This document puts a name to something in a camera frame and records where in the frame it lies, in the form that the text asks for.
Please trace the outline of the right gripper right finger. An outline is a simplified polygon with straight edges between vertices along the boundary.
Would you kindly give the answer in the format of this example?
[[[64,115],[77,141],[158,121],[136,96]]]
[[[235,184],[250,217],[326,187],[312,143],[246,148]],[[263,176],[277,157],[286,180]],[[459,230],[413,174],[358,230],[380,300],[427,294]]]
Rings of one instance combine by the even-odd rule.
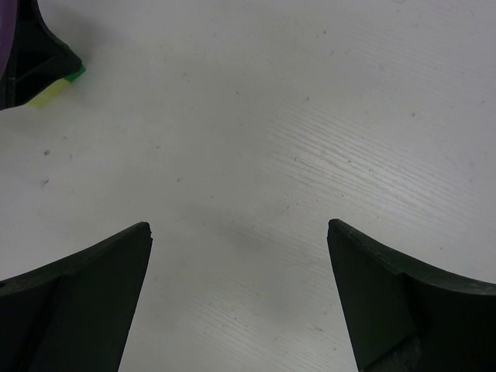
[[[495,286],[332,219],[332,270],[360,371],[493,371]]]

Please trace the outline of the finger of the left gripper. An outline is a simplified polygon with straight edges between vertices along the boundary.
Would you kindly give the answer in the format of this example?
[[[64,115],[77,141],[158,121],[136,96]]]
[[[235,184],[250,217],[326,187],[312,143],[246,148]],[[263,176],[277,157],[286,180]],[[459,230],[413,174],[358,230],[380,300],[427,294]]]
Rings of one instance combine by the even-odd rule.
[[[47,28],[37,1],[1,1],[2,110],[26,105],[81,66],[81,58]]]

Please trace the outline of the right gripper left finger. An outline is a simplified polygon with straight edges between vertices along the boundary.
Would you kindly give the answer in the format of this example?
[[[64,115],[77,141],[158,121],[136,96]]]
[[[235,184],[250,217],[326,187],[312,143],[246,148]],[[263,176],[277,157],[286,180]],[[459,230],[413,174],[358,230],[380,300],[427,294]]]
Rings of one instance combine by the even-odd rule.
[[[117,371],[150,259],[150,225],[1,282],[3,371]]]

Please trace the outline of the pale yellow green-top lego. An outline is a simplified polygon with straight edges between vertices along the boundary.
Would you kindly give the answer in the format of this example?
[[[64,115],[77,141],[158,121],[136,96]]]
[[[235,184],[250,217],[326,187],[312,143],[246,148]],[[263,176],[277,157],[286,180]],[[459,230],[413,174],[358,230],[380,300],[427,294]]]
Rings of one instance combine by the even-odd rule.
[[[34,98],[32,98],[27,103],[27,105],[32,106],[32,107],[37,107],[38,109],[45,107],[46,105],[48,105],[50,103],[50,101],[53,98],[55,98],[65,88],[69,87],[74,81],[76,81],[85,71],[86,71],[86,68],[84,65],[82,65],[81,68],[77,72],[75,72],[73,74],[69,74],[66,77],[63,77],[63,78],[55,81],[50,86],[45,88],[38,95],[36,95]]]

